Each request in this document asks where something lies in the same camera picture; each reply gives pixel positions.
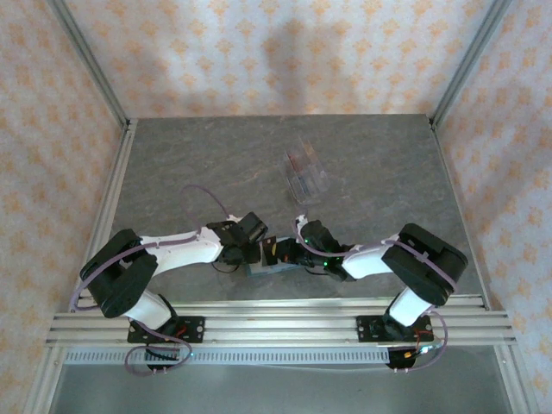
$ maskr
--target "gray marble surface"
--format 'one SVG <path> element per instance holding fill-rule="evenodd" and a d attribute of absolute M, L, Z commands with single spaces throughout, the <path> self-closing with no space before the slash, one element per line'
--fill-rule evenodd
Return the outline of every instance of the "gray marble surface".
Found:
<path fill-rule="evenodd" d="M 270 235 L 290 235 L 298 214 L 280 171 L 284 152 L 308 138 L 330 178 L 324 200 L 309 207 L 341 243 L 365 244 L 414 222 L 464 252 L 470 260 L 460 293 L 480 293 L 455 203 L 424 115 L 256 116 L 141 119 L 122 184 L 113 232 L 132 228 L 139 235 L 190 231 L 183 205 L 201 223 L 223 219 L 201 191 L 211 189 L 228 210 L 254 211 Z M 394 296 L 403 287 L 392 274 L 339 283 L 303 269 L 247 277 L 210 265 L 175 269 L 150 283 L 172 301 L 358 298 Z"/>

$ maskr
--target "transparent box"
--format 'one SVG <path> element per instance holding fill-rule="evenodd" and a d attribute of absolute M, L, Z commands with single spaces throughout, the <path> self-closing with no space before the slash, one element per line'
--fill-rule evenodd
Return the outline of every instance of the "transparent box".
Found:
<path fill-rule="evenodd" d="M 329 189 L 328 174 L 309 140 L 298 140 L 285 151 L 283 172 L 299 204 L 315 204 Z"/>

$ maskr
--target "black mounting bracket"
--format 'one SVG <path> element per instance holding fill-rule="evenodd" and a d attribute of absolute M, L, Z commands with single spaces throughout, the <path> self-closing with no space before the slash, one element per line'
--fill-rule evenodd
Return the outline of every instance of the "black mounting bracket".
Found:
<path fill-rule="evenodd" d="M 177 331 L 175 333 L 167 333 L 169 336 L 174 336 L 189 343 L 202 343 L 205 333 L 205 318 L 204 317 L 173 317 L 173 326 Z M 144 330 L 136 322 L 131 322 L 129 326 L 129 335 L 127 336 L 129 343 L 168 343 L 165 339 L 151 335 Z"/>
<path fill-rule="evenodd" d="M 388 329 L 383 316 L 369 315 L 356 317 L 356 334 L 359 342 L 416 342 L 416 331 L 420 334 L 420 342 L 433 342 L 433 327 L 428 316 L 419 317 L 412 326 L 404 329 L 401 337 L 397 337 L 396 330 Z"/>

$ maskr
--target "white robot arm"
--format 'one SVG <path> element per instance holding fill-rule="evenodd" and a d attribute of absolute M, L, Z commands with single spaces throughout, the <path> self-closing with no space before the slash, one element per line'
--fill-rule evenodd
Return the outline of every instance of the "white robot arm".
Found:
<path fill-rule="evenodd" d="M 146 286 L 151 278 L 176 267 L 214 261 L 286 262 L 323 266 L 342 280 L 395 273 L 407 287 L 387 310 L 386 328 L 399 338 L 430 307 L 447 301 L 467 265 L 461 252 L 415 224 L 372 246 L 341 245 L 318 220 L 309 222 L 305 216 L 295 220 L 294 231 L 296 238 L 265 239 L 267 227 L 254 213 L 179 235 L 137 236 L 126 229 L 85 265 L 80 276 L 106 317 L 124 315 L 173 336 L 179 323 L 172 307 Z M 117 260 L 98 272 L 102 263 L 129 248 L 136 250 L 123 259 L 129 266 Z"/>

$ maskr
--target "floral wallpaper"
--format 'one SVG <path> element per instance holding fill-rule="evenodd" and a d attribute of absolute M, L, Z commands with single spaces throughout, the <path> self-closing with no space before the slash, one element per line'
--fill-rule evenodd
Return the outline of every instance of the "floral wallpaper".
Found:
<path fill-rule="evenodd" d="M 0 412 L 66 311 L 121 131 L 43 0 L 0 4 Z"/>
<path fill-rule="evenodd" d="M 439 129 L 497 305 L 552 412 L 552 3 L 514 1 Z"/>
<path fill-rule="evenodd" d="M 491 0 L 72 0 L 131 117 L 426 113 Z"/>

